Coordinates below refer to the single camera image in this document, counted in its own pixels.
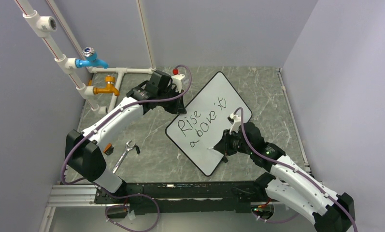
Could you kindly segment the orange brass water tap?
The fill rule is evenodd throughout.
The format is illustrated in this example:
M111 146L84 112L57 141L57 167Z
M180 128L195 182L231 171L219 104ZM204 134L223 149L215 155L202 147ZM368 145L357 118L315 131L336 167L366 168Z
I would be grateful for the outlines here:
M119 90L115 87L115 78L111 75L108 75L105 77L105 84L106 86L103 88L99 87L93 87L92 92L93 94L113 94L114 96L119 96L120 92Z

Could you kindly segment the white whiteboard black frame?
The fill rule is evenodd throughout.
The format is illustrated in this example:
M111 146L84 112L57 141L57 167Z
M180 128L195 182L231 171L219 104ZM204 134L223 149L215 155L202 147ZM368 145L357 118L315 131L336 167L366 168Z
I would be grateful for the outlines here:
M223 154L208 150L221 140L229 129L228 116L241 107L243 122L252 117L252 110L222 72L217 72L187 104L184 115L178 115L167 127L167 137L205 175L211 176Z

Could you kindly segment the white PVC pipe frame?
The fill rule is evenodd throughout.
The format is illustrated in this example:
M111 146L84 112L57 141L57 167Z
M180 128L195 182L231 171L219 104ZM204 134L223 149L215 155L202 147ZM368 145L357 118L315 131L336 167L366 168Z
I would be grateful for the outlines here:
M99 115L104 116L111 112L115 107L118 98L118 90L121 87L122 79L128 73L152 74L157 69L153 60L150 48L147 48L147 53L150 62L150 68L137 69L128 67L110 68L106 61L98 58L94 48L82 48L75 38L72 30L64 19L60 9L53 0L48 0L47 4L54 16L41 16L33 9L30 2L27 0L14 0L18 8L22 12L22 17L29 24L35 34L44 42L46 47L54 57L54 61L62 69L62 71L73 82L80 96L90 106L91 110ZM59 48L55 40L52 38L52 33L58 27L61 27L71 41L73 47L79 54L78 58L67 57ZM76 73L77 69L85 68L89 73L116 73L118 77L115 81L107 81L106 87L94 87L86 85Z

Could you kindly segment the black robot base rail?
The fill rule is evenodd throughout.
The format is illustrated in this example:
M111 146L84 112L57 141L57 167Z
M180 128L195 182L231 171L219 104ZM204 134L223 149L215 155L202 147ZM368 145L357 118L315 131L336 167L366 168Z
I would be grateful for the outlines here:
M97 205L126 205L135 215L232 211L250 213L268 197L253 181L128 183L129 199L115 199L96 190Z

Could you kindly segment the silver combination wrench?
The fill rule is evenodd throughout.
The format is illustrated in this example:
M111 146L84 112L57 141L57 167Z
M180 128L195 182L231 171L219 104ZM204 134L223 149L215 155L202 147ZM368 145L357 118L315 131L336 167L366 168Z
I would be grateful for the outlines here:
M128 155L128 153L135 148L135 145L136 144L132 140L126 142L125 150L122 153L122 155L119 157L119 159L117 160L116 164L114 165L114 167L112 169L112 173L115 174L117 172L117 170L119 169L119 167L122 164L123 160Z

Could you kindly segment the orange black hex key set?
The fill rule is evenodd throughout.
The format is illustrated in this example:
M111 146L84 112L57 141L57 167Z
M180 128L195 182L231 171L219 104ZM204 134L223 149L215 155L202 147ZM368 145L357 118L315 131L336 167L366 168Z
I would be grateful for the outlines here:
M104 154L106 155L106 156L109 156L109 155L111 155L113 152L114 152L114 147L113 147L113 145L111 144L111 143L109 143L107 146L106 146L106 148L104 149Z

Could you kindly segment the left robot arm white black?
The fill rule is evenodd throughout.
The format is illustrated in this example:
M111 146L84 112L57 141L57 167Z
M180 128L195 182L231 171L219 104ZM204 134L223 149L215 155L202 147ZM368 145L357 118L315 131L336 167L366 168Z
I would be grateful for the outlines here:
M98 122L82 131L70 131L63 166L105 189L112 202L122 202L127 194L127 183L107 168L103 154L124 128L157 106L170 114L186 114L183 95L191 87L192 76L177 71L174 69L172 76L154 71L149 80L128 91L119 105Z

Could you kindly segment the blue water tap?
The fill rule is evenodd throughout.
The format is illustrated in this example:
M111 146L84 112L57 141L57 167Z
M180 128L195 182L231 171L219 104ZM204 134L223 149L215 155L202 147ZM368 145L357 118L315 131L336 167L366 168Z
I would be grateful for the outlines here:
M85 59L76 59L75 65L77 68L82 67L102 67L104 69L109 68L109 64L98 58L97 52L93 47L85 47L82 50L82 55Z

